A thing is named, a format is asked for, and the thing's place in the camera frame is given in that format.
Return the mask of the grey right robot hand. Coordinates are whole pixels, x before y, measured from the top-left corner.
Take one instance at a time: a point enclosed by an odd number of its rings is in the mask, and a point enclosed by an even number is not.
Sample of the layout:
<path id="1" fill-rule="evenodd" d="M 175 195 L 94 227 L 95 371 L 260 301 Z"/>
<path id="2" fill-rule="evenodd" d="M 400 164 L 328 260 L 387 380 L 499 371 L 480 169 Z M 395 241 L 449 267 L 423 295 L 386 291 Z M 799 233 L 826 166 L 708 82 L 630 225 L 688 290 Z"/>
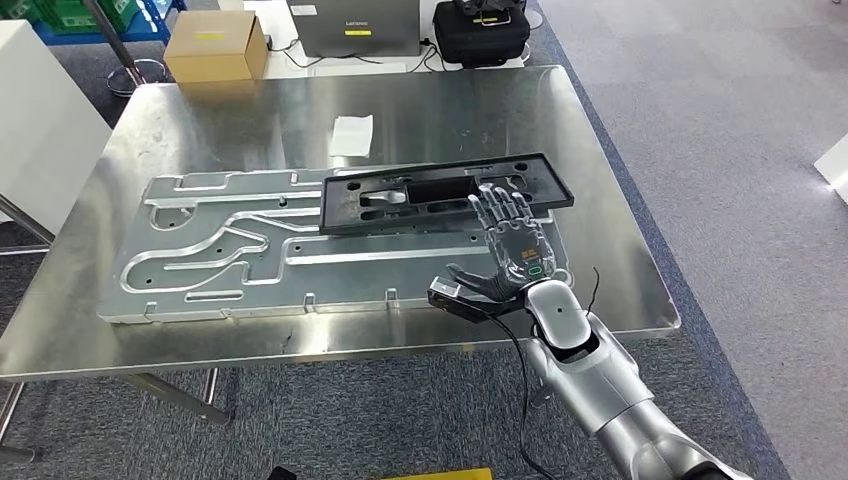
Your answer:
<path id="1" fill-rule="evenodd" d="M 555 253 L 521 193 L 482 185 L 468 200 L 482 225 L 496 273 L 483 277 L 451 263 L 446 269 L 452 280 L 490 300 L 505 302 L 554 274 Z"/>

